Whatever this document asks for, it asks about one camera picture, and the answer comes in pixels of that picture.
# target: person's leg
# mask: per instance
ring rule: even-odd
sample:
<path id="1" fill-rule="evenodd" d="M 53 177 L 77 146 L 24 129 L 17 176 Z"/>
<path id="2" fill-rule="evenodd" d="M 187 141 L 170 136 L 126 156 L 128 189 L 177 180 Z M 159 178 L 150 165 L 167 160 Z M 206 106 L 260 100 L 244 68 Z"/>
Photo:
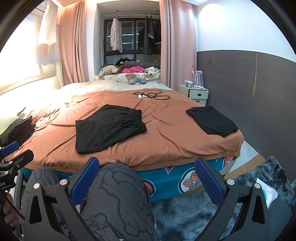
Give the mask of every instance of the person's leg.
<path id="1" fill-rule="evenodd" d="M 97 237 L 110 227 L 122 240 L 157 240 L 150 195 L 140 176 L 121 163 L 99 171 L 81 216 Z"/>
<path id="2" fill-rule="evenodd" d="M 23 215 L 26 215 L 28 200 L 29 200 L 29 197 L 31 194 L 31 190 L 33 189 L 33 186 L 35 183 L 39 183 L 43 187 L 46 187 L 46 186 L 51 186 L 51 185 L 57 185 L 59 183 L 59 181 L 60 180 L 57 177 L 57 175 L 52 170 L 50 170 L 48 168 L 42 167 L 42 168 L 34 170 L 28 180 L 24 195 L 22 196 L 21 211 L 22 211 Z M 73 234 L 70 232 L 69 228 L 67 227 L 64 217 L 63 217 L 58 205 L 56 203 L 53 203 L 52 206 L 53 206 L 54 212 L 57 216 L 57 219 L 61 225 L 61 228 L 62 228 L 64 234 L 67 237 L 74 240 Z M 20 220 L 20 223 L 21 223 L 22 227 L 24 227 L 24 221 Z"/>

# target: white pillow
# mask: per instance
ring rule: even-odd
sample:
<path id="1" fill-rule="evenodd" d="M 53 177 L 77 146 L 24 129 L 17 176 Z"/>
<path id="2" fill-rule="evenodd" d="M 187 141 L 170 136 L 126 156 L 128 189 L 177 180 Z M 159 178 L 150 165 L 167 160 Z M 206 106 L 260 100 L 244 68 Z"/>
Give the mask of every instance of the white pillow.
<path id="1" fill-rule="evenodd" d="M 0 135 L 13 123 L 17 116 L 0 116 Z"/>

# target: ceiling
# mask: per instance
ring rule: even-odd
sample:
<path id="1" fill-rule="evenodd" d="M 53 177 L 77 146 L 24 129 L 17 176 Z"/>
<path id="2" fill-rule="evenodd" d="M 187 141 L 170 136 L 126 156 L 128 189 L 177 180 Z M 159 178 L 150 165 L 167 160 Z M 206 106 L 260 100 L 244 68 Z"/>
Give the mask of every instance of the ceiling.
<path id="1" fill-rule="evenodd" d="M 182 0 L 182 1 L 191 3 L 191 4 L 196 5 L 196 6 L 200 6 L 200 5 L 208 2 L 209 0 Z"/>
<path id="2" fill-rule="evenodd" d="M 72 3 L 79 2 L 79 0 L 57 0 L 63 7 L 68 6 Z"/>
<path id="3" fill-rule="evenodd" d="M 159 2 L 145 0 L 111 1 L 99 3 L 98 9 L 105 16 L 118 13 L 151 13 L 159 15 Z"/>

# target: gray plush toy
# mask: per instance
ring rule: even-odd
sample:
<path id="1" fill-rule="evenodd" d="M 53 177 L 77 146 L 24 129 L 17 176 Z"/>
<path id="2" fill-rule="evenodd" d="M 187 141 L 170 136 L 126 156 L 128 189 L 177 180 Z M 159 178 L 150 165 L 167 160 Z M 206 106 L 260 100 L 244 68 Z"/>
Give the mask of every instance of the gray plush toy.
<path id="1" fill-rule="evenodd" d="M 140 83 L 141 85 L 144 85 L 147 83 L 147 80 L 143 78 L 138 78 L 135 73 L 126 74 L 126 78 L 128 79 L 128 83 L 130 85 L 135 85 L 136 83 Z"/>
<path id="2" fill-rule="evenodd" d="M 143 78 L 133 78 L 128 82 L 130 85 L 135 85 L 136 83 L 140 83 L 141 85 L 144 85 L 147 83 L 147 80 Z"/>

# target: person's knee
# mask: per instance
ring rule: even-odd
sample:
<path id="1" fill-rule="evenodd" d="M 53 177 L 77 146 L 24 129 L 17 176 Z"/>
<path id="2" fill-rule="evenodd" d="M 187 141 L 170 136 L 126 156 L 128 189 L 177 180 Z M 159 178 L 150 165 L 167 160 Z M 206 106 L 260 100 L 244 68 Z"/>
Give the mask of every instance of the person's knee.
<path id="1" fill-rule="evenodd" d="M 38 181 L 43 186 L 56 185 L 59 182 L 59 178 L 53 170 L 46 167 L 40 167 L 32 171 L 29 178 L 29 183 Z"/>
<path id="2" fill-rule="evenodd" d="M 133 169 L 131 169 L 130 167 L 128 167 L 122 163 L 119 163 L 119 162 L 106 164 L 105 166 L 103 166 L 100 169 L 100 171 L 102 171 L 102 172 L 120 171 L 120 172 L 130 174 L 130 175 L 136 174 L 136 172 Z"/>

